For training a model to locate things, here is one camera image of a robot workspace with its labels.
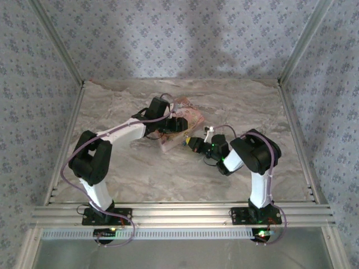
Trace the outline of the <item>orange pink snack bag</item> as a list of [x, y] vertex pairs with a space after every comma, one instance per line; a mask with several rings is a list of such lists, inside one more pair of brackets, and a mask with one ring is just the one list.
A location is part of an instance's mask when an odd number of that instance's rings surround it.
[[154, 137], [159, 142], [159, 146], [163, 152], [168, 152], [176, 146], [180, 145], [182, 141], [185, 141], [188, 137], [191, 137], [193, 133], [201, 127], [204, 116], [195, 107], [187, 97], [183, 96], [177, 98], [176, 102], [178, 103], [177, 116], [187, 120], [188, 128], [184, 131], [172, 133], [172, 134], [162, 134], [159, 131], [154, 132]]

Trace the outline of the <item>right controller board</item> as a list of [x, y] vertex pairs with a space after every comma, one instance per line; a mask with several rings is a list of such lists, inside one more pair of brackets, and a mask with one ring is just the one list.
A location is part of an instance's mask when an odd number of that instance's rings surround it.
[[270, 237], [274, 235], [275, 232], [270, 229], [253, 228], [252, 233], [254, 237], [251, 240], [253, 242], [257, 244], [267, 244]]

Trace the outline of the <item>controller board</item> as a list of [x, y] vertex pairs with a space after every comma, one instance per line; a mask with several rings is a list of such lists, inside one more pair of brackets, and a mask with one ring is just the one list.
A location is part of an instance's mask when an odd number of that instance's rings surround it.
[[257, 244], [267, 244], [270, 237], [274, 235], [275, 232], [270, 229], [253, 228], [252, 233], [254, 237], [251, 240], [253, 242]]
[[93, 237], [97, 244], [107, 245], [114, 241], [116, 230], [113, 228], [94, 229]]

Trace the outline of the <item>left controller board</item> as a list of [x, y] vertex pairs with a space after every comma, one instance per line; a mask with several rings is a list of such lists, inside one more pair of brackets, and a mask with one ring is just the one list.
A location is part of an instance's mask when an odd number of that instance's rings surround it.
[[114, 241], [116, 230], [113, 228], [94, 229], [93, 237], [97, 244], [107, 245]]

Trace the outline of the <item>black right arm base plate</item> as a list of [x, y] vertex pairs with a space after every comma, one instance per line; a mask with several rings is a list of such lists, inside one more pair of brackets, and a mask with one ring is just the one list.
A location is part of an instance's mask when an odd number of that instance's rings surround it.
[[282, 224], [280, 211], [271, 205], [265, 208], [232, 207], [229, 215], [233, 225]]

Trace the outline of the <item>aluminium front rail beam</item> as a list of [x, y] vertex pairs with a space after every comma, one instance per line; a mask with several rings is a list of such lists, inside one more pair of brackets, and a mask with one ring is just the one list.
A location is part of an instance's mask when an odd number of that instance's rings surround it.
[[[229, 210], [244, 203], [230, 202], [148, 202], [118, 203], [119, 208], [131, 208], [138, 228], [227, 228], [232, 225]], [[313, 202], [279, 203], [289, 228], [334, 226], [329, 205]], [[82, 209], [75, 203], [53, 203], [36, 207], [30, 224], [43, 228], [74, 228], [81, 225]]]

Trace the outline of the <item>aluminium right side rail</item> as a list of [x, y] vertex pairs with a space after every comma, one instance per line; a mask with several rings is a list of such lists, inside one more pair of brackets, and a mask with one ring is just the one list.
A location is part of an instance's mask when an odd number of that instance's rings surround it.
[[305, 154], [305, 148], [303, 146], [303, 140], [302, 140], [302, 131], [300, 126], [297, 125], [298, 118], [296, 115], [296, 111], [294, 108], [292, 108], [291, 98], [288, 95], [288, 93], [285, 91], [283, 86], [281, 85], [280, 81], [278, 81], [278, 86], [279, 86], [280, 98], [288, 119], [289, 126], [291, 128], [294, 145], [297, 150], [297, 155], [302, 166], [303, 174], [309, 189], [310, 197], [316, 204], [321, 204], [322, 200], [320, 193], [316, 187], [315, 177], [309, 166], [309, 161]]

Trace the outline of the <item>aluminium rail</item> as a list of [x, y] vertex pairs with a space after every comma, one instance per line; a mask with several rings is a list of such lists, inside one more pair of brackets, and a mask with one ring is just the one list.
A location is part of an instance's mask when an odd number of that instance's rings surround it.
[[302, 140], [302, 131], [300, 126], [297, 125], [298, 118], [296, 115], [296, 111], [294, 108], [292, 108], [291, 98], [288, 95], [288, 93], [285, 91], [283, 86], [281, 85], [280, 81], [278, 81], [278, 86], [279, 86], [280, 98], [288, 119], [289, 126], [291, 128], [294, 145], [297, 150], [297, 155], [302, 166], [303, 174], [309, 189], [310, 197], [316, 204], [321, 204], [322, 200], [320, 193], [316, 187], [315, 177], [309, 166], [309, 161], [305, 154], [305, 148], [303, 146], [303, 140]]
[[56, 188], [59, 178], [60, 178], [61, 167], [64, 164], [65, 158], [67, 156], [68, 148], [70, 146], [72, 132], [73, 132], [73, 129], [74, 129], [74, 126], [76, 123], [76, 119], [77, 119], [77, 116], [78, 116], [78, 113], [80, 110], [81, 102], [82, 102], [82, 99], [84, 96], [84, 84], [85, 84], [85, 81], [83, 81], [80, 86], [79, 93], [77, 94], [74, 106], [72, 108], [72, 112], [70, 114], [70, 119], [68, 121], [65, 135], [63, 137], [59, 155], [58, 155], [56, 164], [54, 166], [53, 174], [52, 174], [50, 182], [49, 182], [47, 193], [45, 195], [45, 199], [44, 199], [44, 203], [43, 203], [44, 206], [48, 206], [50, 204], [52, 192]]

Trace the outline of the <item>aluminium left side rail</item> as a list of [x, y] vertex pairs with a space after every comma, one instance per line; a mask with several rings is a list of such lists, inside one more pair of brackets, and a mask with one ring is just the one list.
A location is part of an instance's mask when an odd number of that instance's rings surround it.
[[82, 102], [82, 99], [84, 96], [84, 84], [85, 84], [85, 81], [83, 81], [80, 86], [79, 93], [77, 94], [74, 106], [72, 108], [72, 112], [70, 114], [70, 119], [68, 121], [65, 135], [63, 137], [59, 155], [58, 155], [56, 164], [54, 166], [53, 174], [52, 174], [50, 182], [49, 182], [47, 193], [45, 195], [45, 199], [44, 199], [44, 203], [43, 203], [44, 206], [48, 206], [50, 204], [52, 192], [56, 188], [59, 178], [60, 178], [61, 167], [64, 164], [65, 158], [67, 156], [68, 148], [70, 146], [72, 132], [73, 132], [73, 129], [74, 129], [74, 126], [76, 123], [76, 119], [77, 119], [77, 116], [78, 116], [78, 113], [80, 110], [81, 102]]

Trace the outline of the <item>aluminium left corner post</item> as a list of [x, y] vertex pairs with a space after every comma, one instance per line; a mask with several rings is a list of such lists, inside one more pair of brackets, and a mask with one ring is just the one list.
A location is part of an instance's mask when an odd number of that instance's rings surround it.
[[40, 24], [46, 31], [48, 37], [50, 38], [54, 48], [59, 54], [62, 62], [65, 64], [66, 68], [70, 72], [70, 75], [75, 80], [75, 82], [82, 86], [83, 80], [79, 71], [77, 70], [70, 54], [68, 53], [64, 42], [62, 41], [60, 35], [57, 33], [56, 28], [51, 22], [50, 17], [48, 16], [45, 8], [43, 7], [40, 0], [27, 0], [30, 7], [33, 9], [36, 17], [38, 18]]

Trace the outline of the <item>aluminium corner post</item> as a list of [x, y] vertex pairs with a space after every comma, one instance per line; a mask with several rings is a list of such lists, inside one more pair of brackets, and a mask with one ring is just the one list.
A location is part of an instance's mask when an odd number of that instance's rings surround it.
[[36, 17], [38, 18], [40, 24], [46, 31], [48, 37], [50, 38], [54, 48], [59, 54], [62, 62], [65, 64], [66, 68], [70, 72], [70, 75], [75, 80], [75, 82], [82, 86], [83, 80], [79, 71], [77, 70], [70, 54], [68, 53], [64, 42], [62, 41], [60, 35], [57, 33], [56, 28], [51, 22], [50, 17], [48, 16], [45, 8], [43, 7], [40, 0], [27, 0], [30, 7], [33, 9]]
[[297, 67], [301, 57], [309, 46], [311, 39], [314, 37], [316, 31], [321, 25], [329, 8], [333, 5], [333, 2], [334, 0], [317, 1], [317, 4], [308, 21], [305, 23], [305, 27], [288, 58], [282, 73], [278, 77], [278, 84], [280, 87], [283, 87], [288, 83], [290, 76]]

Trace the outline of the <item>aluminium right corner post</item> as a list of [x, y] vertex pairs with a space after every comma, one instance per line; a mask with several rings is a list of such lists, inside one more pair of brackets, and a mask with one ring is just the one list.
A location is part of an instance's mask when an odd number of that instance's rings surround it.
[[329, 8], [333, 5], [333, 2], [334, 0], [317, 1], [317, 4], [308, 21], [305, 23], [305, 27], [288, 58], [282, 73], [278, 77], [278, 84], [280, 87], [283, 87], [288, 83], [290, 76], [297, 67], [301, 57], [309, 46], [311, 39], [314, 37], [316, 31], [321, 25]]

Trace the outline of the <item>aluminium right lower post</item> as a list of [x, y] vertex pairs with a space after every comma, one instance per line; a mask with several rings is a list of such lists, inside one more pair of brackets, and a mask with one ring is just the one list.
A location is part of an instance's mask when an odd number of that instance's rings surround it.
[[321, 229], [333, 268], [351, 269], [338, 229], [333, 226], [324, 226]]

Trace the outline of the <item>aluminium left lower post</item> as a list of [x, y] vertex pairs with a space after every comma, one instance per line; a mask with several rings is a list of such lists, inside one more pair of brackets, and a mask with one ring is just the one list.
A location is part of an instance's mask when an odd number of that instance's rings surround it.
[[42, 228], [31, 228], [25, 233], [15, 269], [32, 269], [42, 237]]

